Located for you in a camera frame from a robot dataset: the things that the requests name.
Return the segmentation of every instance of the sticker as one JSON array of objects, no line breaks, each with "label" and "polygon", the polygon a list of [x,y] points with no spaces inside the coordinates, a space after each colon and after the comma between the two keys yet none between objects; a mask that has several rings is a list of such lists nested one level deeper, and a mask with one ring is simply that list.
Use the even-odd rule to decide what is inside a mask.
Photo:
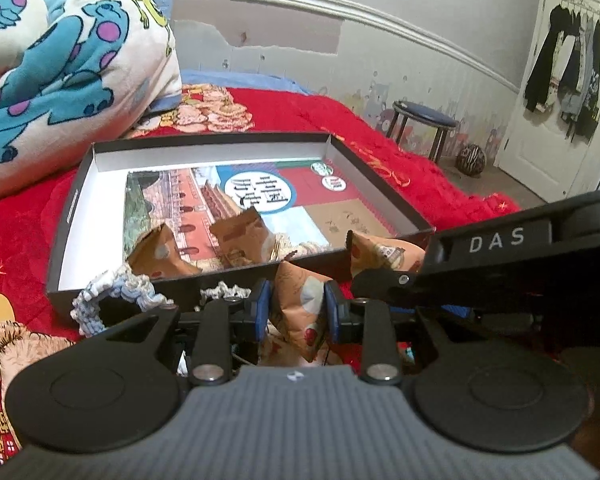
[{"label": "sticker", "polygon": [[304,329],[304,342],[307,346],[313,347],[315,341],[318,339],[318,324],[311,323],[307,328]]},{"label": "sticker", "polygon": [[324,162],[314,162],[311,165],[311,171],[320,176],[331,176],[333,168]]},{"label": "sticker", "polygon": [[291,201],[289,184],[280,176],[265,171],[243,171],[224,184],[224,192],[242,209],[254,206],[259,213],[283,209]]},{"label": "sticker", "polygon": [[344,191],[347,187],[347,183],[339,176],[325,176],[322,185],[329,191]]}]

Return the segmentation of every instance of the white door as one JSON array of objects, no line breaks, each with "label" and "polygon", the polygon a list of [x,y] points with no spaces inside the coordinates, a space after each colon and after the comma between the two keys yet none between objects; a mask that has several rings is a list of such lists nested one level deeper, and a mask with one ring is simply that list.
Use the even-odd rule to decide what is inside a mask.
[{"label": "white door", "polygon": [[[585,139],[577,136],[572,139],[568,136],[568,125],[560,118],[559,102],[551,111],[542,114],[526,110],[523,99],[526,81],[549,31],[551,11],[562,1],[544,0],[544,8],[539,12],[540,27],[536,30],[533,49],[529,55],[532,62],[528,63],[516,108],[507,128],[507,139],[502,143],[496,160],[497,166],[548,202],[570,195],[571,186],[587,155],[589,144],[593,142],[589,141],[588,144]],[[600,9],[599,1],[585,1],[592,8]]]}]

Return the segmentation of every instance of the red bedspread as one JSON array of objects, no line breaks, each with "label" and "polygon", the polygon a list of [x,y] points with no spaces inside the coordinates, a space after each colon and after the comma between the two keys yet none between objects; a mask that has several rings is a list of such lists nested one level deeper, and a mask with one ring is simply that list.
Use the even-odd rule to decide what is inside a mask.
[{"label": "red bedspread", "polygon": [[[505,196],[466,196],[426,158],[398,150],[332,99],[245,89],[232,89],[227,94],[232,96],[232,104],[248,110],[243,110],[238,120],[241,129],[335,134],[438,229],[517,210]],[[186,95],[192,96],[191,88]],[[161,122],[169,123],[169,117]],[[200,123],[191,120],[187,124]],[[199,129],[222,131],[228,124],[209,115],[208,128]],[[186,129],[160,126],[147,134],[183,134]],[[44,293],[50,247],[74,174],[75,170],[67,171],[0,200],[0,462],[17,450],[4,415],[2,394],[6,385],[27,364],[66,346],[65,338],[77,339],[77,330],[61,325],[54,317]]]}]

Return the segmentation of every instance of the cartoon print fabric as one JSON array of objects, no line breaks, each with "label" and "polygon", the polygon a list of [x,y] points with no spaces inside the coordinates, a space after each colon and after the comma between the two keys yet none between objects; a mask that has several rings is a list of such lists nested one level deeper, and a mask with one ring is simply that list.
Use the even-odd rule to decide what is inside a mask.
[{"label": "cartoon print fabric", "polygon": [[46,26],[44,0],[0,0],[0,76],[20,64]]},{"label": "cartoon print fabric", "polygon": [[[0,274],[0,278],[5,275],[6,272]],[[4,396],[11,381],[23,368],[71,344],[64,337],[32,332],[17,322],[11,301],[0,293],[0,464],[20,447],[4,408]]]},{"label": "cartoon print fabric", "polygon": [[[7,40],[36,1],[0,0]],[[171,29],[152,0],[64,0],[56,19],[55,1],[45,3],[48,28],[0,76],[0,196],[76,164],[182,87]]]},{"label": "cartoon print fabric", "polygon": [[254,127],[252,119],[247,107],[235,102],[226,88],[209,83],[185,84],[178,108],[142,118],[126,136],[141,137],[164,126],[185,134],[245,132]]}]

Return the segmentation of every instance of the black box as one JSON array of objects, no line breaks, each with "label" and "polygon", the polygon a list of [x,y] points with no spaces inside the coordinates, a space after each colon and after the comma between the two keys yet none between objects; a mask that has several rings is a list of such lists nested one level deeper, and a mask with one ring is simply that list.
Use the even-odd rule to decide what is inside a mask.
[{"label": "black box", "polygon": [[[395,236],[426,246],[433,229],[402,196],[333,136],[324,133],[240,133],[149,137],[94,144],[87,152],[67,197],[48,268],[46,293],[67,317],[72,300],[95,276],[123,262],[123,216],[129,171],[191,168],[203,164],[249,164],[327,159],[395,228]],[[305,269],[340,282],[350,279],[344,248],[294,258]],[[183,310],[199,303],[200,289],[250,287],[273,279],[277,262],[155,280],[155,289]]]}]

